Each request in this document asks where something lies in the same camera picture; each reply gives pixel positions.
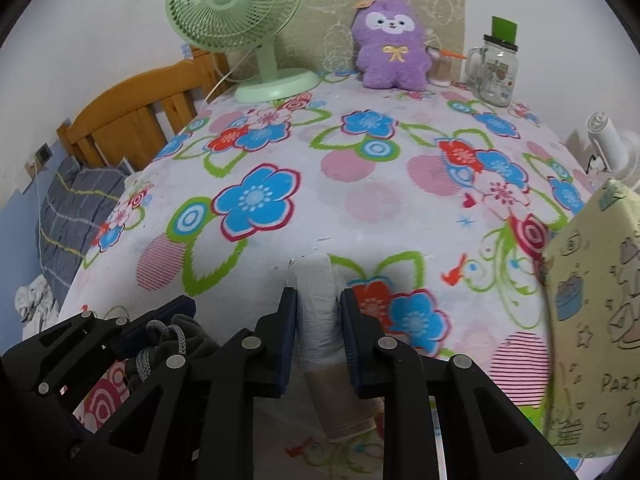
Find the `jar lid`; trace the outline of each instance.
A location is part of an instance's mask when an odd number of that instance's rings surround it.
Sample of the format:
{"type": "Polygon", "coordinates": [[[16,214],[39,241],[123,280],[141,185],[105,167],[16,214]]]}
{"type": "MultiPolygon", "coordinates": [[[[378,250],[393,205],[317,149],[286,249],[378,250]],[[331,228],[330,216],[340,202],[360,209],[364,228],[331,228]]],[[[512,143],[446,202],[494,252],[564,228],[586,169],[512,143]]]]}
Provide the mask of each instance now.
{"type": "Polygon", "coordinates": [[[514,52],[518,51],[517,45],[514,45],[513,43],[509,43],[508,41],[499,40],[495,36],[489,36],[488,34],[485,34],[484,40],[488,41],[489,43],[494,43],[498,46],[501,46],[502,48],[505,48],[507,50],[513,50],[514,52]]]}

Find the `floral bedsheet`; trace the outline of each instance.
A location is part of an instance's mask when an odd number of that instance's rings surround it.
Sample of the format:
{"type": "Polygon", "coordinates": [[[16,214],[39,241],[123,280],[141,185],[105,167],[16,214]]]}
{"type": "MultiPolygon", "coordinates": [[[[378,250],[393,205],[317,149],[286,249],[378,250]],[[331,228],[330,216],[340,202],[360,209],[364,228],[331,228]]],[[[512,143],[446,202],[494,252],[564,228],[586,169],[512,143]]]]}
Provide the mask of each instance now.
{"type": "MultiPolygon", "coordinates": [[[[60,316],[134,318],[187,294],[222,343],[276,309],[292,258],[322,251],[389,334],[468,354],[540,427],[550,356],[536,274],[591,192],[525,105],[492,108],[464,85],[370,90],[342,72],[265,105],[228,93],[125,193],[60,316]]],[[[295,370],[284,400],[262,406],[258,471],[380,476],[379,434],[325,442],[295,370]]]]}

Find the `wooden headboard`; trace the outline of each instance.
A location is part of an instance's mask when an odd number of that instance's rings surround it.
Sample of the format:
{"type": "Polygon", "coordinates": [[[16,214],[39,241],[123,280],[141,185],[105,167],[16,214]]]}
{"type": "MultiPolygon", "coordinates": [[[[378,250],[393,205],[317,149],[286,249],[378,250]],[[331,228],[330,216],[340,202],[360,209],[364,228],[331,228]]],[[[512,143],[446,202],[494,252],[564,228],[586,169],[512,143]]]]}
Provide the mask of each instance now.
{"type": "MultiPolygon", "coordinates": [[[[146,167],[166,144],[151,105],[159,102],[174,133],[180,132],[196,111],[188,91],[205,95],[220,80],[210,52],[192,48],[193,60],[133,76],[95,98],[58,136],[69,155],[93,167],[117,166],[127,157],[137,170],[146,167]]],[[[220,72],[228,72],[226,57],[213,54],[220,72]]],[[[229,88],[223,82],[216,97],[229,88]]]]}

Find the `fan base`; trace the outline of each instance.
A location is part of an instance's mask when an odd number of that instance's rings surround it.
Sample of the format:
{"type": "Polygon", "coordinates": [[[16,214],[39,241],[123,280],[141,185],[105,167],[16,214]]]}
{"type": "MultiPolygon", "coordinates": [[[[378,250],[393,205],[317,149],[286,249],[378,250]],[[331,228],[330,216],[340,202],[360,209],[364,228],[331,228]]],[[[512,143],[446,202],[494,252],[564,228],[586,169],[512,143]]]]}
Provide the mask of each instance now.
{"type": "Polygon", "coordinates": [[[278,70],[273,81],[263,82],[260,76],[256,76],[240,83],[235,96],[239,103],[260,103],[302,94],[319,84],[320,78],[311,70],[283,68],[278,70]]]}

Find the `green electric fan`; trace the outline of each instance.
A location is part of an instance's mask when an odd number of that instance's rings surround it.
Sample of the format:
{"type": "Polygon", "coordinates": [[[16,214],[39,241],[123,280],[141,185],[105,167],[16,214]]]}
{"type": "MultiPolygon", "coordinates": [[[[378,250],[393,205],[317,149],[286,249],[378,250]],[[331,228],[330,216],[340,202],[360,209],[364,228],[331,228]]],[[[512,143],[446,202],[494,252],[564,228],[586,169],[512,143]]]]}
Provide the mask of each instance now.
{"type": "Polygon", "coordinates": [[[279,70],[276,65],[273,37],[299,4],[300,0],[166,0],[166,14],[181,38],[204,50],[255,49],[260,73],[236,89],[236,101],[253,103],[297,95],[320,82],[309,70],[279,70]]]}

